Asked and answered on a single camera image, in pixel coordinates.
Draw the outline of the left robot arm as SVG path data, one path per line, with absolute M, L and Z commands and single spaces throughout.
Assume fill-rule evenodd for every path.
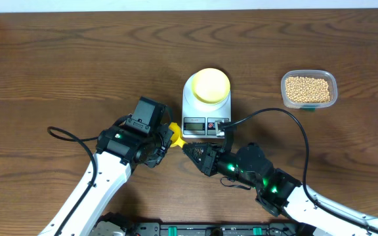
M 145 136 L 121 122 L 100 133 L 96 151 L 71 137 L 90 156 L 86 173 L 40 235 L 90 235 L 96 221 L 138 165 L 154 168 L 181 134 L 176 123 L 160 125 Z

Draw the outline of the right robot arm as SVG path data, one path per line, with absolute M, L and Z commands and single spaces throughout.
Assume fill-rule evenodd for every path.
M 191 143 L 182 151 L 206 176 L 219 173 L 255 189 L 256 201 L 273 216 L 283 215 L 329 235 L 378 235 L 378 217 L 336 203 L 274 168 L 256 144 L 232 153 L 212 143 Z

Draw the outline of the yellow measuring scoop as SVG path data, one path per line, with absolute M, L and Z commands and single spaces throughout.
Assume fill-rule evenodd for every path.
M 183 148 L 183 145 L 185 145 L 186 142 L 183 140 L 183 137 L 182 137 L 183 133 L 182 133 L 182 130 L 179 127 L 179 125 L 177 123 L 172 122 L 169 125 L 169 129 L 171 131 L 173 131 L 173 135 L 171 137 L 171 145 L 170 145 L 170 147 L 171 148 L 173 148 L 173 147 Z

